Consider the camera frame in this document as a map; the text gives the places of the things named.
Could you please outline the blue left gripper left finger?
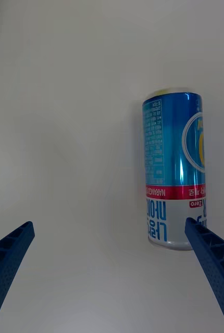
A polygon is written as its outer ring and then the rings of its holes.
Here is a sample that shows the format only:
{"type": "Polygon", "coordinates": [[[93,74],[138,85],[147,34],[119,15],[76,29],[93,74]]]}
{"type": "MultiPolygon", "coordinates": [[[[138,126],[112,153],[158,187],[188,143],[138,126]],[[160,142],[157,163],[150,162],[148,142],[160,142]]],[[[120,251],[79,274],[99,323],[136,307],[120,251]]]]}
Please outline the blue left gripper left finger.
{"type": "Polygon", "coordinates": [[[0,309],[34,237],[28,221],[0,240],[0,309]]]}

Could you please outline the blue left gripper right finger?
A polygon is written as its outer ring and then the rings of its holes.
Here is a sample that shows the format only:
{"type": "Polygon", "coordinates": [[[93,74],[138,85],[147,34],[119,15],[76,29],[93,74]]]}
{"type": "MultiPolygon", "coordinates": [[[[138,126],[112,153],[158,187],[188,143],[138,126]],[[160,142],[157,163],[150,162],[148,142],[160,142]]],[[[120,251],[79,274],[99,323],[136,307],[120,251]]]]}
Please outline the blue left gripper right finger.
{"type": "Polygon", "coordinates": [[[224,315],[224,240],[190,217],[185,234],[224,315]]]}

